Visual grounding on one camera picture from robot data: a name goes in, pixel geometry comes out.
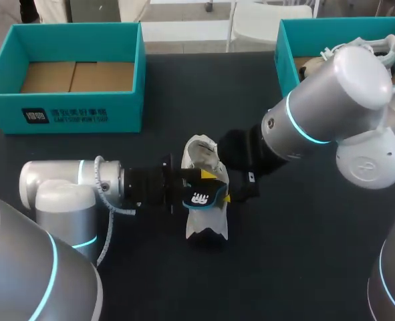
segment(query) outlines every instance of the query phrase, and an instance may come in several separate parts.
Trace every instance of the white sneaker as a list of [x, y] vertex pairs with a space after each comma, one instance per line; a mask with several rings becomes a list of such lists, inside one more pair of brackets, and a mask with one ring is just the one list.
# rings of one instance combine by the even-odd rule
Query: white sneaker
[[[228, 188], [229, 176], [224, 164], [219, 160], [217, 144], [206, 135], [194, 135], [186, 143], [181, 168], [204, 169], [226, 183]], [[225, 239], [229, 238], [227, 202], [205, 210], [189, 209], [185, 237], [188, 239], [193, 233], [200, 233], [207, 228], [221, 234]]]
[[388, 35], [384, 39], [372, 41], [367, 41], [361, 37], [358, 37], [354, 41], [342, 43], [341, 45], [337, 45], [332, 49], [325, 48], [325, 50], [321, 51], [320, 53], [321, 57], [310, 59], [303, 65], [302, 68], [300, 68], [299, 73], [304, 78], [308, 77], [318, 70], [322, 63], [334, 56], [339, 49], [348, 46], [356, 46], [367, 49], [378, 58], [378, 60], [386, 67], [387, 70], [390, 70], [390, 68], [395, 63], [395, 35]]

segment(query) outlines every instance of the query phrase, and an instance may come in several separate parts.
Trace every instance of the screw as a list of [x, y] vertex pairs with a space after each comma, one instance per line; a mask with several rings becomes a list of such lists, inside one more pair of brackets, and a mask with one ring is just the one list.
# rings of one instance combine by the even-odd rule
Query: screw
[[275, 120], [270, 118], [267, 124], [269, 125], [269, 128], [272, 129], [275, 126]]
[[108, 183], [102, 183], [101, 188], [104, 192], [110, 189], [110, 185]]

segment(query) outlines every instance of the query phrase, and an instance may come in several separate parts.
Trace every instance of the white chair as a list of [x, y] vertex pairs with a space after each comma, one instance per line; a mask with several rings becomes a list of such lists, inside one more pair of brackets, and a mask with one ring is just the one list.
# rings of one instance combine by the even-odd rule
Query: white chair
[[227, 49], [230, 52], [231, 37], [247, 39], [258, 43], [276, 44], [277, 32], [282, 19], [316, 18], [319, 0], [307, 0], [305, 5], [298, 5], [300, 0], [283, 0], [283, 5], [267, 5], [250, 1], [231, 1]]

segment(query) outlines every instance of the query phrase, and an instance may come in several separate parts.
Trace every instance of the black table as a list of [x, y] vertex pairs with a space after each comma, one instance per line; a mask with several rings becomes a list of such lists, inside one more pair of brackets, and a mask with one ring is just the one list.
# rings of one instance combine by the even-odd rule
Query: black table
[[[140, 134], [0, 132], [0, 198], [27, 213], [18, 179], [30, 160], [100, 154], [135, 167], [173, 152], [179, 164], [192, 135], [217, 140], [248, 128], [281, 99], [271, 53], [148, 56], [147, 64]], [[288, 164], [261, 179], [259, 199], [231, 205], [222, 251], [190, 247], [186, 215], [117, 216], [99, 268], [102, 320], [372, 320], [367, 280], [395, 221], [395, 185], [353, 186], [335, 150]]]

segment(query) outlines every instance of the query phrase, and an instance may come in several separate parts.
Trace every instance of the cardboard box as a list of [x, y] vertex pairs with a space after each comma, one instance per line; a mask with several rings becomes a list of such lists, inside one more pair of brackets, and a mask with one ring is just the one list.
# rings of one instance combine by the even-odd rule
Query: cardboard box
[[300, 83], [299, 68], [308, 59], [320, 57], [326, 47], [333, 48], [357, 37], [376, 40], [390, 34], [395, 35], [395, 17], [282, 20], [275, 64], [283, 97]]
[[14, 25], [0, 51], [5, 134], [139, 132], [139, 23]]

